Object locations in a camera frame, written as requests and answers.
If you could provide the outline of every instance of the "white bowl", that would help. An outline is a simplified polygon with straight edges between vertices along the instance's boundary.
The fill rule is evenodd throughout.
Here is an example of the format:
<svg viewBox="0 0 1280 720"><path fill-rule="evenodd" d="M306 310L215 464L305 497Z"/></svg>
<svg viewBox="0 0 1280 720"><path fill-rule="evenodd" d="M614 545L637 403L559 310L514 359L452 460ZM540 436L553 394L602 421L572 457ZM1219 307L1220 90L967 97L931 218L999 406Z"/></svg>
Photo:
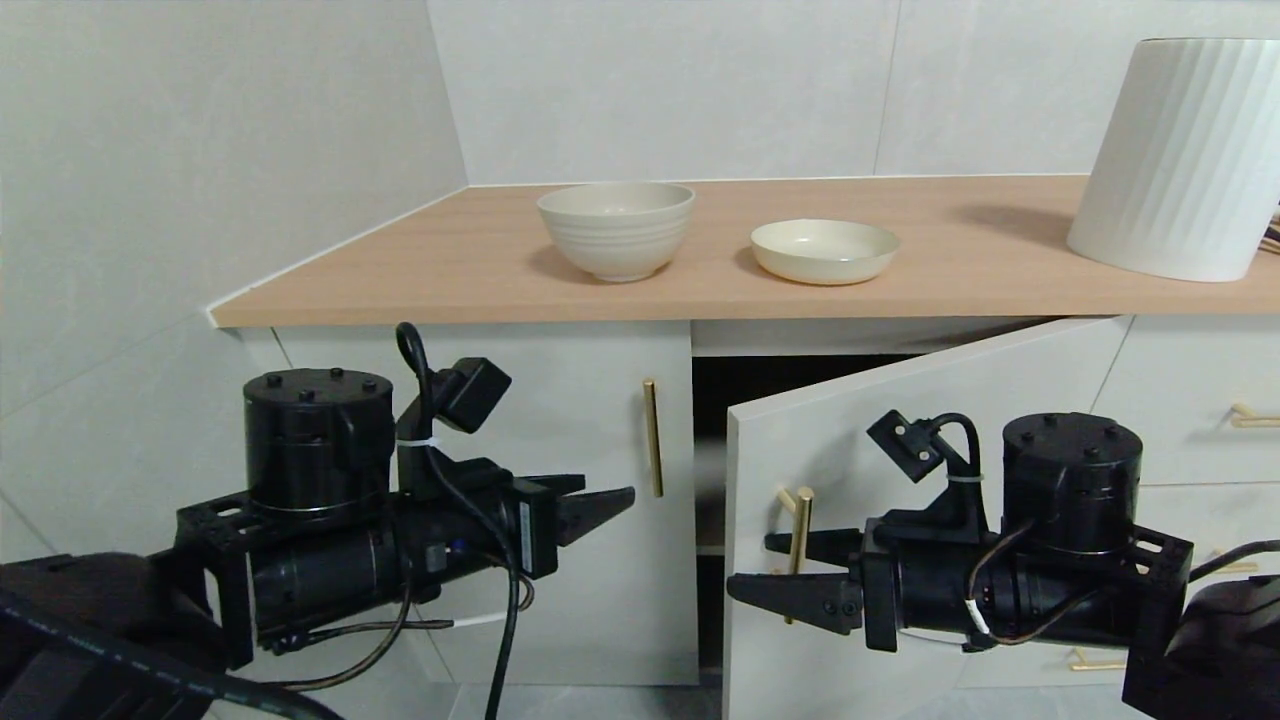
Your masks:
<svg viewBox="0 0 1280 720"><path fill-rule="evenodd" d="M538 199L547 232L570 263L602 281L646 278L676 256L694 191L662 182L604 182Z"/></svg>
<svg viewBox="0 0 1280 720"><path fill-rule="evenodd" d="M751 232L755 261L808 284L854 284L888 266L901 241L884 228L844 220L783 220Z"/></svg>

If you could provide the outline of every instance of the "shallow dish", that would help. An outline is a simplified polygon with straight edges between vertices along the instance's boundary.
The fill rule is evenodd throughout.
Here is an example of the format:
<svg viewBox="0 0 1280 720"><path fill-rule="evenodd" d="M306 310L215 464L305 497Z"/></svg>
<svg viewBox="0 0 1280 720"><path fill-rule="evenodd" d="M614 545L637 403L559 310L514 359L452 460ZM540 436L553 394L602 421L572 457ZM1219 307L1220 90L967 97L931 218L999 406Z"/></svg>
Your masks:
<svg viewBox="0 0 1280 720"><path fill-rule="evenodd" d="M751 232L762 268L808 284L867 282L884 272L900 246L884 228L844 220L783 220Z"/></svg>

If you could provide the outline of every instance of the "wall tile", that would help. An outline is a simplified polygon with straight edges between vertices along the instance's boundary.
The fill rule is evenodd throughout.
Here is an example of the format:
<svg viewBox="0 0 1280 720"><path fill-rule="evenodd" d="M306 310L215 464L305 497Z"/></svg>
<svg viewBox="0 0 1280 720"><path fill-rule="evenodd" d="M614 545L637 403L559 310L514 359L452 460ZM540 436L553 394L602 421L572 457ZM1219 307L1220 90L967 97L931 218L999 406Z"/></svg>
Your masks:
<svg viewBox="0 0 1280 720"><path fill-rule="evenodd" d="M256 374L238 340L189 315L0 420L5 496L60 552L161 550L178 507L244 487L241 387Z"/></svg>
<svg viewBox="0 0 1280 720"><path fill-rule="evenodd" d="M466 182L424 3L0 5L0 415Z"/></svg>
<svg viewBox="0 0 1280 720"><path fill-rule="evenodd" d="M897 0L431 0L475 184L870 174Z"/></svg>
<svg viewBox="0 0 1280 720"><path fill-rule="evenodd" d="M902 0L878 174L1087 173L1133 46L1280 36L1253 0Z"/></svg>
<svg viewBox="0 0 1280 720"><path fill-rule="evenodd" d="M52 555L13 506L0 498L0 564Z"/></svg>

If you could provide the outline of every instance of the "gold handle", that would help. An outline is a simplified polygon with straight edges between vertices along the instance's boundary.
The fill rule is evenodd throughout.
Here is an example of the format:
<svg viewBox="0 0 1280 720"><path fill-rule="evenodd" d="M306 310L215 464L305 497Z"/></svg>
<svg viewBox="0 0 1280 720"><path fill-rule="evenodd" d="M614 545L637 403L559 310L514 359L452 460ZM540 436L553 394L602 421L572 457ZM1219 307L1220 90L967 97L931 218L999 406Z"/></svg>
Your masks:
<svg viewBox="0 0 1280 720"><path fill-rule="evenodd" d="M787 574L799 575L804 565L804 555L809 547L809 521L813 518L813 489L803 487L796 491L796 496L786 489L778 489L778 501L782 507L795 519L791 525L791 553L787 556ZM783 623L792 624L791 618L783 618Z"/></svg>
<svg viewBox="0 0 1280 720"><path fill-rule="evenodd" d="M1208 559L1213 560L1219 555L1222 555L1222 548L1215 547L1213 548L1213 555L1210 555ZM1219 568L1217 570L1213 571L1213 574L1215 575L1245 575L1245 574L1253 574L1253 573L1257 573L1257 571L1258 571L1258 564L1257 562L1231 562L1230 565L1224 565L1222 568Z"/></svg>
<svg viewBox="0 0 1280 720"><path fill-rule="evenodd" d="M1091 673L1093 670L1124 670L1125 669L1125 661L1124 660L1117 660L1117 661L1114 661L1114 662L1089 662L1089 659L1084 657L1084 651L1080 650L1080 648L1078 648L1078 647L1073 647L1071 648L1071 655L1074 655L1075 660L1076 660L1076 662L1073 662L1073 664L1068 665L1068 667L1071 670L1071 673Z"/></svg>
<svg viewBox="0 0 1280 720"><path fill-rule="evenodd" d="M1243 402L1231 405L1231 427L1240 429L1280 428L1280 416L1258 415Z"/></svg>
<svg viewBox="0 0 1280 720"><path fill-rule="evenodd" d="M662 497L662 443L658 441L658 384L644 382L644 416L649 425L649 468L653 473L653 496Z"/></svg>

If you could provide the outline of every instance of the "white lampshade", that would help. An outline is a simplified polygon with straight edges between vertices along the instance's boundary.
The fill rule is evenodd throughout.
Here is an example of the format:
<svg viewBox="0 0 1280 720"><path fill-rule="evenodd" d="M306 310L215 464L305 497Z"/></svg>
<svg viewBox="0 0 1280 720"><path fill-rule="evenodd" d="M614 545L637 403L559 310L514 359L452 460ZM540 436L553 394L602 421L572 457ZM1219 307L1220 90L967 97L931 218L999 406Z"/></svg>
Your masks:
<svg viewBox="0 0 1280 720"><path fill-rule="evenodd" d="M1245 275L1280 201L1280 40L1134 49L1068 246L1152 275Z"/></svg>

